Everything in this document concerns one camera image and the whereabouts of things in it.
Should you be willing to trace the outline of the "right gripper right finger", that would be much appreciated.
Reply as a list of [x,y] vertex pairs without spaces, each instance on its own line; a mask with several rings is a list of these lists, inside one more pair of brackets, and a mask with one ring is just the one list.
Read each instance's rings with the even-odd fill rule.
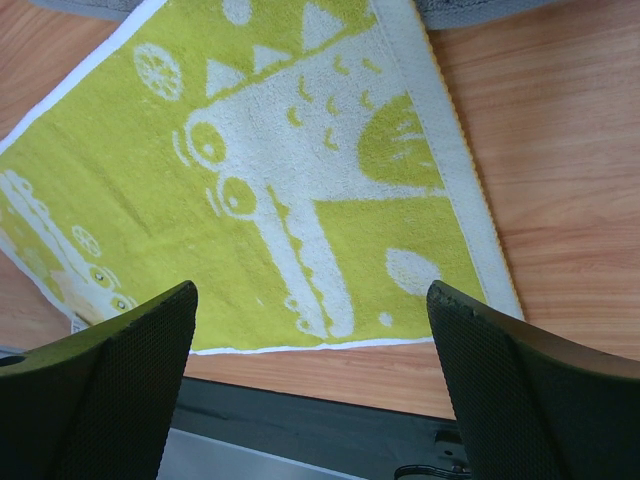
[[636,479],[639,363],[442,281],[428,319],[474,479]]

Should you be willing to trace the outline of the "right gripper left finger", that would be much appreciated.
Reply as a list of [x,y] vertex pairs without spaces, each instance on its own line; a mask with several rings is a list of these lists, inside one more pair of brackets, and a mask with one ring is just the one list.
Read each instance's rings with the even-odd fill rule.
[[154,479],[195,331],[196,286],[1,360],[4,479]]

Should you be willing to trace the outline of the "yellow green patterned towel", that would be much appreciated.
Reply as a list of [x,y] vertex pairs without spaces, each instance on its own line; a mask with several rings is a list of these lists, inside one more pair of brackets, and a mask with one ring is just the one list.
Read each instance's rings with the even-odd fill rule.
[[522,310],[412,1],[144,1],[1,143],[1,248],[73,331],[197,287],[195,354]]

